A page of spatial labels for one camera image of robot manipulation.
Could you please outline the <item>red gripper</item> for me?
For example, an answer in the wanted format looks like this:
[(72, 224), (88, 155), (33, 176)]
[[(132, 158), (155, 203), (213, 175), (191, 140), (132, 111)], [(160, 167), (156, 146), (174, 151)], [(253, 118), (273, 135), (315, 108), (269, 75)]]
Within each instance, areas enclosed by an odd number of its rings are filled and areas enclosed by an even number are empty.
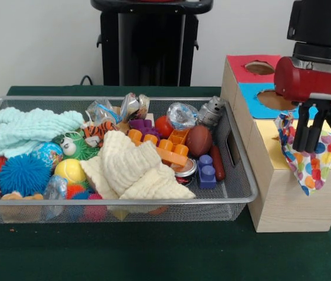
[[(330, 109), (331, 64), (303, 61), (295, 57), (281, 57), (278, 61), (274, 86), (277, 94), (292, 102), (304, 102), (298, 107), (293, 149), (298, 152), (314, 152), (319, 142), (322, 125)], [(310, 104), (313, 101), (317, 113), (313, 124), (308, 128)]]

